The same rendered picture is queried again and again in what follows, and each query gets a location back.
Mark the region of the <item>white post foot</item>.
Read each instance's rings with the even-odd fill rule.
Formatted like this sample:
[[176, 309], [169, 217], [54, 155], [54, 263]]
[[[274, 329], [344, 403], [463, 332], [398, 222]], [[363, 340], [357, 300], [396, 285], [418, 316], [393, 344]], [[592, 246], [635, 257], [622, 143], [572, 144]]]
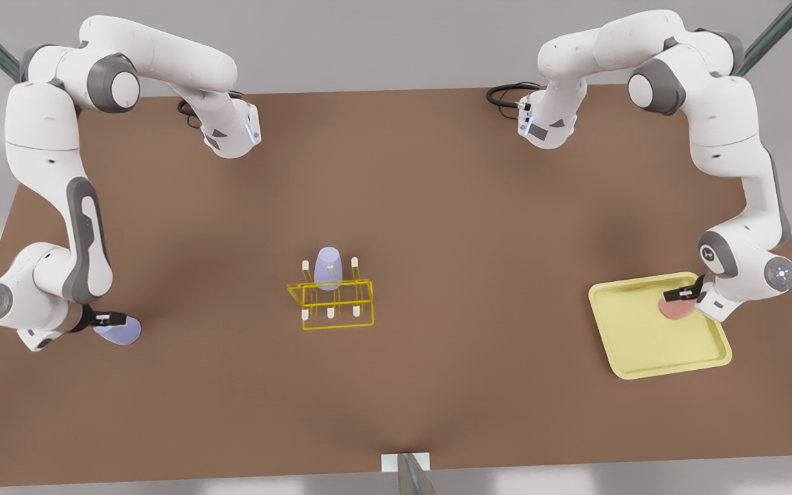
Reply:
[[381, 472], [398, 471], [399, 459], [414, 457], [423, 471], [430, 471], [430, 453], [390, 453], [381, 454]]

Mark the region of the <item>lavender cup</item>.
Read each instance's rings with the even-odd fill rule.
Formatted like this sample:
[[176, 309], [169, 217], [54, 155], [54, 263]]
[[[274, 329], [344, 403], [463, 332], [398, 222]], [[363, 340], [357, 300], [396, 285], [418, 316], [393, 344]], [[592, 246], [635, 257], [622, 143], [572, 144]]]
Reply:
[[122, 325], [96, 326], [93, 330], [108, 342], [119, 346], [129, 346], [140, 338], [142, 325], [135, 318], [128, 316]]
[[342, 284], [342, 257], [335, 247], [321, 248], [314, 265], [313, 281], [318, 289], [332, 292]]

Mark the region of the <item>pink cup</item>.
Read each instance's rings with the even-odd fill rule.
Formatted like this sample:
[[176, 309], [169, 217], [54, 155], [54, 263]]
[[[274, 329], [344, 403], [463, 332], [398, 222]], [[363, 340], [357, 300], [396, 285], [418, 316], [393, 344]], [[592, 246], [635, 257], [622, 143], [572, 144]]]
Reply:
[[658, 310], [670, 320], [681, 320], [696, 311], [696, 298], [669, 298], [662, 297], [658, 300]]

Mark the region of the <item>yellow tray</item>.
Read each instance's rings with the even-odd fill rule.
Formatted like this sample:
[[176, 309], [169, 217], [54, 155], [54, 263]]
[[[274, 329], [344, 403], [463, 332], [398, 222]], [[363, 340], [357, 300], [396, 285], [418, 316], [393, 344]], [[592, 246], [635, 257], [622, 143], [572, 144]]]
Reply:
[[592, 313], [610, 368], [623, 380], [725, 366], [733, 353], [719, 322], [694, 312], [680, 320], [663, 316], [664, 292], [694, 284], [678, 272], [592, 285]]

